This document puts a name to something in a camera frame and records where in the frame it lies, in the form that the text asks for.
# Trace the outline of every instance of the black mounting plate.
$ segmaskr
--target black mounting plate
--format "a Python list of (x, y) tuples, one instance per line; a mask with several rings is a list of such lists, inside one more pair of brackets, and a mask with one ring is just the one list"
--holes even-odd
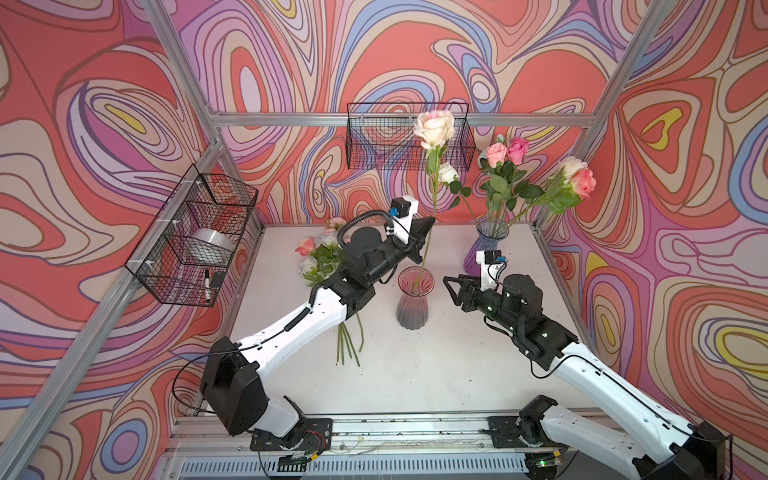
[[(528, 448), (528, 445), (520, 440), (520, 429), (515, 424), (518, 416), (488, 417), (488, 430), (491, 432), (494, 449)], [(558, 444), (548, 440), (541, 444), (542, 447), (557, 447)]]
[[(331, 436), (333, 435), (332, 419), (306, 419), (306, 430), (318, 432), (326, 440), (325, 446), (318, 445), (319, 439), (312, 433), (304, 432), (301, 442), (295, 449), (314, 452), (328, 450), (331, 448)], [(290, 452), (280, 446), (280, 439), (275, 435), (263, 430), (256, 430), (256, 433), (250, 439), (250, 449), (252, 452)]]

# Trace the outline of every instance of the glass vase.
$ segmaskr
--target glass vase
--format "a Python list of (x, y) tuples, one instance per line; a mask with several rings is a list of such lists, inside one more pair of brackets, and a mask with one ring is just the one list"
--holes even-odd
[(398, 323), (409, 330), (422, 328), (429, 318), (426, 295), (435, 287), (435, 277), (427, 269), (410, 266), (400, 273), (397, 283), (402, 290), (395, 314)]
[(487, 215), (475, 226), (478, 230), (478, 239), (464, 257), (464, 271), (467, 275), (480, 276), (480, 266), (477, 264), (478, 250), (498, 250), (498, 242), (509, 235), (509, 227), (503, 220)]

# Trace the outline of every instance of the black mesh basket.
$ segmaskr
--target black mesh basket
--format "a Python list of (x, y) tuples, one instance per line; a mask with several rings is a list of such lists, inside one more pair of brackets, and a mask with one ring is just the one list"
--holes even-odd
[(420, 113), (448, 110), (454, 134), (442, 162), (467, 171), (475, 155), (475, 138), (467, 122), (469, 104), (450, 102), (354, 102), (346, 106), (346, 165), (350, 170), (423, 170), (426, 150), (413, 134)]
[(134, 275), (158, 302), (212, 306), (257, 196), (227, 175), (198, 174)]

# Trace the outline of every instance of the blue and purple glass vase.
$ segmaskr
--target blue and purple glass vase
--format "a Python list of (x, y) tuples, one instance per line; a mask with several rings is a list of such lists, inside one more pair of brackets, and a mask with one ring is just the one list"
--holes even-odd
[(477, 264), (478, 250), (498, 250), (498, 242), (509, 235), (509, 227), (503, 220), (485, 216), (478, 220), (478, 239), (464, 257), (464, 271), (467, 275), (480, 276), (480, 266)]

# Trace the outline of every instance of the white table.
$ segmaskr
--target white table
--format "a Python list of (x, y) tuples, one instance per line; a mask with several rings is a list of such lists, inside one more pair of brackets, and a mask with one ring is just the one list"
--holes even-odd
[[(269, 227), (264, 234), (230, 338), (237, 341), (270, 325), (309, 297), (298, 271), (302, 257), (294, 252), (302, 237), (322, 227)], [(401, 327), (395, 308), (401, 295), (396, 277), (376, 285), (376, 295), (361, 310), (365, 345), (344, 366), (336, 364), (336, 329), (331, 329), (288, 359), (266, 382), (270, 396), (288, 395), (305, 413), (480, 412), (513, 410), (538, 394), (568, 408), (594, 408), (594, 403), (552, 376), (535, 379), (529, 361), (502, 334), (483, 325), (479, 312), (464, 313), (453, 305), (442, 285), (444, 276), (463, 273), (464, 256), (477, 237), (473, 225), (437, 225), (427, 259), (435, 277), (429, 294), (429, 321), (419, 330)], [(529, 225), (514, 225), (499, 244), (509, 258), (502, 276), (524, 273), (544, 292), (544, 313), (573, 333), (557, 284)], [(399, 271), (413, 265), (403, 260)], [(355, 317), (347, 320), (359, 346)], [(535, 372), (543, 373), (538, 366)]]

